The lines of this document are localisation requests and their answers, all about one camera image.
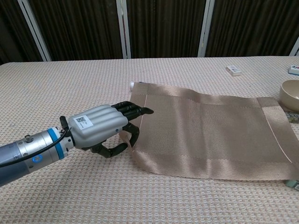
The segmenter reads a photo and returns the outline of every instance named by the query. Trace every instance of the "robotic finger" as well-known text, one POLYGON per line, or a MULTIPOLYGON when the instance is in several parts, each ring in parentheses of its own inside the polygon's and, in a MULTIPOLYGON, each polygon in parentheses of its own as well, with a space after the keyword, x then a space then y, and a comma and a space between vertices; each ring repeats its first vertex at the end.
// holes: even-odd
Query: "robotic finger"
POLYGON ((123 130, 132 134, 130 144, 133 146, 139 128, 129 121, 152 113, 149 108, 125 101, 113 106, 97 106, 70 117, 68 122, 61 116, 61 131, 52 127, 0 147, 0 187, 63 159, 73 147, 90 149, 106 158, 116 156, 128 147, 126 143, 111 149, 102 143, 123 130))

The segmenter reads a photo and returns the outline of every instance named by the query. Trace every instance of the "beige bowl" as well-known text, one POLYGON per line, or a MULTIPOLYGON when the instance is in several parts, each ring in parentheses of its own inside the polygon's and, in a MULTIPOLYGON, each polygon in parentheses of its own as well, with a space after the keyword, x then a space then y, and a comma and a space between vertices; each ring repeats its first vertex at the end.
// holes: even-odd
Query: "beige bowl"
POLYGON ((299 112, 299 80, 288 80, 281 84, 279 97, 287 108, 299 112))

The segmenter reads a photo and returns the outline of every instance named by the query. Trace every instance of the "textured tablecloth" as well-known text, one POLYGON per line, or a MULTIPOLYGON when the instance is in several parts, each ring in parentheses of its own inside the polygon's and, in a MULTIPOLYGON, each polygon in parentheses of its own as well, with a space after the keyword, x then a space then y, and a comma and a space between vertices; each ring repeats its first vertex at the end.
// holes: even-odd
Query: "textured tablecloth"
MULTIPOLYGON (((8 63, 0 66, 0 145, 60 126, 101 104, 130 99, 130 81, 207 94, 275 97, 299 57, 173 58, 8 63), (227 65, 241 69, 232 77, 227 65)), ((292 124, 297 137, 299 125, 292 124)), ((108 141, 110 147, 118 137, 108 141)), ((0 223, 298 223, 299 192, 281 181, 155 175, 128 151, 105 159, 73 149, 0 188, 0 223)))

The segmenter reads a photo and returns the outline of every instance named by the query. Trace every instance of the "dark curtain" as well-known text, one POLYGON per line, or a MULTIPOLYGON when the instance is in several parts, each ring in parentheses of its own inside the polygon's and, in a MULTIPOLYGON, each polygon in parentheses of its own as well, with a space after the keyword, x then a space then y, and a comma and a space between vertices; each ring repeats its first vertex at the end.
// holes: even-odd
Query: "dark curtain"
POLYGON ((17 0, 0 0, 0 65, 42 61, 17 0))
POLYGON ((133 58, 196 57, 206 0, 127 0, 133 58))
POLYGON ((216 0, 206 56, 288 56, 298 36, 299 0, 216 0))
POLYGON ((53 61, 122 58, 115 0, 29 0, 53 61))

